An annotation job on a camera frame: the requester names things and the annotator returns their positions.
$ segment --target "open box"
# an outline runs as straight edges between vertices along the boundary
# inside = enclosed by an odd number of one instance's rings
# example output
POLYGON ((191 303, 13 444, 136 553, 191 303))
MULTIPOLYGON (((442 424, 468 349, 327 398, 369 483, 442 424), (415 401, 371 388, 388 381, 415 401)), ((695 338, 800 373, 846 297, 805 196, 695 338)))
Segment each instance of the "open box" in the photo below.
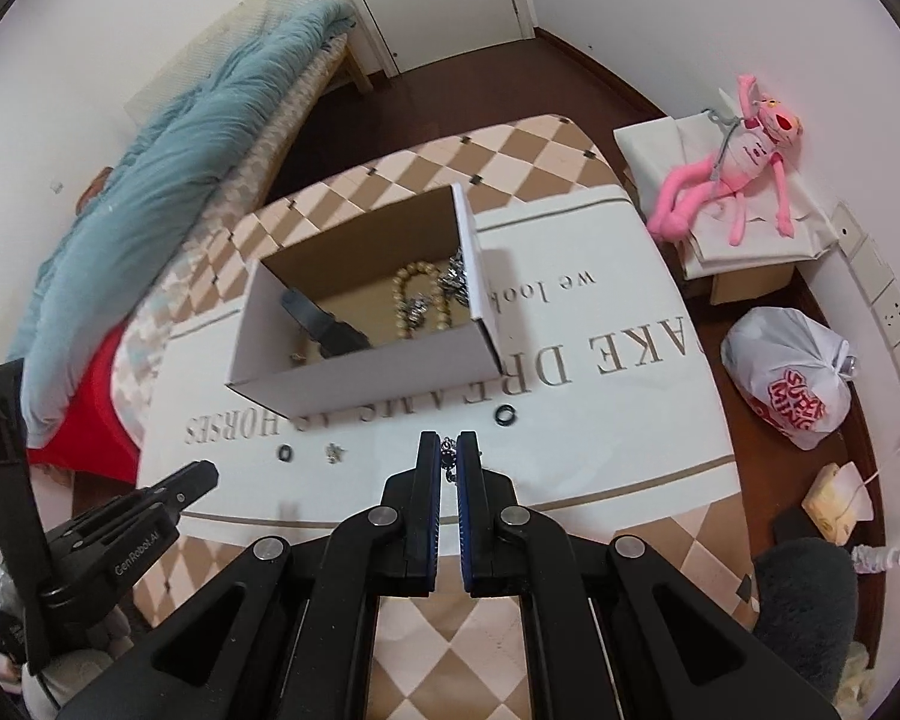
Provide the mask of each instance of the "open box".
MULTIPOLYGON (((410 282, 407 293, 418 291, 410 282)), ((501 375, 496 322, 476 226, 457 184, 408 197, 336 225, 260 260, 250 274, 226 384, 286 418, 451 388, 501 375), (434 311, 399 340, 394 274, 408 263, 443 266, 460 249, 469 308, 434 331, 434 311), (280 305, 296 287, 373 347, 323 360, 280 305), (306 362, 300 364, 300 358, 306 362)))

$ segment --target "white cardboard box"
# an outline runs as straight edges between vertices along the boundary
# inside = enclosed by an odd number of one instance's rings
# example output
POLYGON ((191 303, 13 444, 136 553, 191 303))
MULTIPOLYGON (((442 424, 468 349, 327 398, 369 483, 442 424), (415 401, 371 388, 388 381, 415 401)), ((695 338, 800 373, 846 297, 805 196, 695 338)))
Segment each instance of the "white cardboard box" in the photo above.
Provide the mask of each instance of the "white cardboard box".
POLYGON ((256 263, 226 384, 286 418, 333 413, 362 404, 480 382, 502 372, 495 313, 485 282, 476 224, 460 185, 440 187, 346 220, 256 263), (458 247, 469 312, 442 332, 400 341, 391 281, 407 263, 448 259, 458 247), (280 305, 290 287, 317 304, 367 285, 386 285, 365 314, 338 319, 367 333, 374 346, 293 365, 303 329, 280 305), (373 333, 366 325, 375 322, 373 333), (374 340, 374 334, 384 343, 374 340))

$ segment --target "black clamp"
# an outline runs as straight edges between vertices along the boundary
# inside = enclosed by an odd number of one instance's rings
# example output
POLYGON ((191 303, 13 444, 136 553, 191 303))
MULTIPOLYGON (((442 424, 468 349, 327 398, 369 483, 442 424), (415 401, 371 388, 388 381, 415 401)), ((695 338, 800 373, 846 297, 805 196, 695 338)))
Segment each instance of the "black clamp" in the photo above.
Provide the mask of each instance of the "black clamp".
POLYGON ((180 512, 213 490, 218 474, 208 461, 188 464, 44 533, 26 462, 22 378, 22 360, 0 365, 0 549, 23 610, 22 620, 1 625, 35 675, 90 646, 87 631, 176 541, 180 512))
POLYGON ((364 333, 346 322, 338 322, 295 287, 283 293, 280 305, 300 323, 311 341, 319 344, 320 357, 324 359, 370 349, 370 339, 364 333))

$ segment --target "pink panther plush toy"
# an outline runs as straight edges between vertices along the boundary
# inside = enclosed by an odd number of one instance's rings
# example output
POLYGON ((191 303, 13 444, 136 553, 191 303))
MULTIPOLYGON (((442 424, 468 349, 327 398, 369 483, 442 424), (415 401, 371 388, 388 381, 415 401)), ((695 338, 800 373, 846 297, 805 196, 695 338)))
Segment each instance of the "pink panther plush toy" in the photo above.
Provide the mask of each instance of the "pink panther plush toy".
POLYGON ((730 245, 738 247, 746 226, 746 199, 741 189, 758 177, 767 165, 773 167, 778 195, 776 229, 780 235, 794 237, 780 149, 797 143, 803 134, 803 125, 776 100, 759 95, 754 76, 740 76, 737 93, 744 118, 738 127, 731 129, 722 162, 721 153, 714 152, 693 165, 675 167, 663 181, 653 215, 647 223, 655 240, 677 242, 686 237, 704 204, 732 195, 737 201, 737 213, 730 230, 730 245), (677 200, 677 192, 689 184, 693 186, 677 200))

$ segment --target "white plastic bag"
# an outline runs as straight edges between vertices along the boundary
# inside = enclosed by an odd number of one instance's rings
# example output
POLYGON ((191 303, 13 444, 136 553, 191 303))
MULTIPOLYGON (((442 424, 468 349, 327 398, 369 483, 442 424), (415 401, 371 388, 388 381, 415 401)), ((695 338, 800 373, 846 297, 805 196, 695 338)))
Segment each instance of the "white plastic bag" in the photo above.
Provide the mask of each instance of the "white plastic bag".
POLYGON ((850 410, 850 344, 797 309, 752 309, 720 353, 746 402, 800 449, 813 449, 850 410))

